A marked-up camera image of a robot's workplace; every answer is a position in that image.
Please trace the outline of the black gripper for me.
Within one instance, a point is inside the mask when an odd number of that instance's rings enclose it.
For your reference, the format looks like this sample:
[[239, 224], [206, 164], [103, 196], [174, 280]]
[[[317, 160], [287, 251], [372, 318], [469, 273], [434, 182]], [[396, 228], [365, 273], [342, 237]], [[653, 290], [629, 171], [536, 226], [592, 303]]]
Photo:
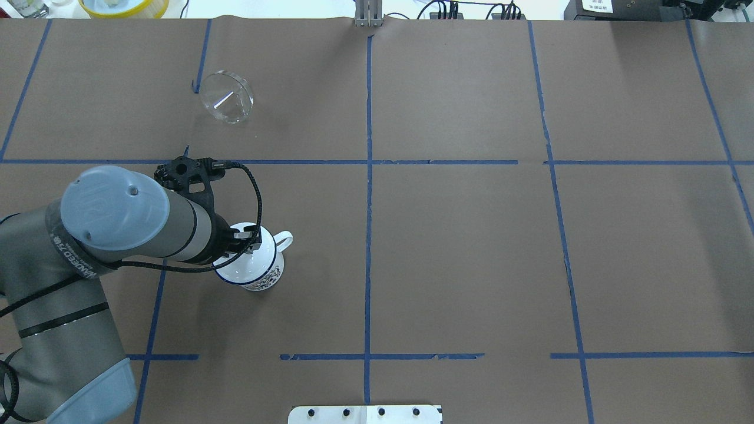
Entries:
[[[257, 216], [253, 224], [241, 229], [232, 228], [226, 219], [216, 212], [213, 181], [223, 179], [228, 170], [240, 170], [247, 174], [256, 196]], [[232, 255], [248, 253], [262, 245], [262, 195], [256, 178], [245, 164], [237, 161], [219, 161], [212, 158], [193, 159], [180, 156], [167, 164], [158, 166], [154, 179], [162, 188], [191, 201], [191, 205], [207, 215], [204, 219], [196, 212], [196, 229], [192, 241], [199, 242], [196, 255]]]

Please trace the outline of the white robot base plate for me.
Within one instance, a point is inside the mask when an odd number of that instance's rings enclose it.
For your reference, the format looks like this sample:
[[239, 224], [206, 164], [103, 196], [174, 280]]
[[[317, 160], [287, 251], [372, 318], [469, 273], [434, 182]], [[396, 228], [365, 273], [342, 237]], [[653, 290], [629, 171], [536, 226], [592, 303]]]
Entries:
[[441, 406], [340, 405], [293, 408], [288, 423], [443, 423]]

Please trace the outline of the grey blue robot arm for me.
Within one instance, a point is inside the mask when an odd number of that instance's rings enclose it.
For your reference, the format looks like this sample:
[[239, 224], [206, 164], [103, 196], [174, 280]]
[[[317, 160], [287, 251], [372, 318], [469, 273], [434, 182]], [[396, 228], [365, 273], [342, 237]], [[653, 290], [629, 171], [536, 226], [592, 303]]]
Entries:
[[[214, 207], [213, 181], [247, 174], [256, 222], [233, 229]], [[106, 423], [137, 399], [131, 360], [102, 289], [125, 267], [211, 272], [262, 242], [262, 196], [237, 161], [181, 156], [153, 177], [101, 165], [61, 198], [2, 219], [2, 316], [21, 346], [2, 354], [3, 423]]]

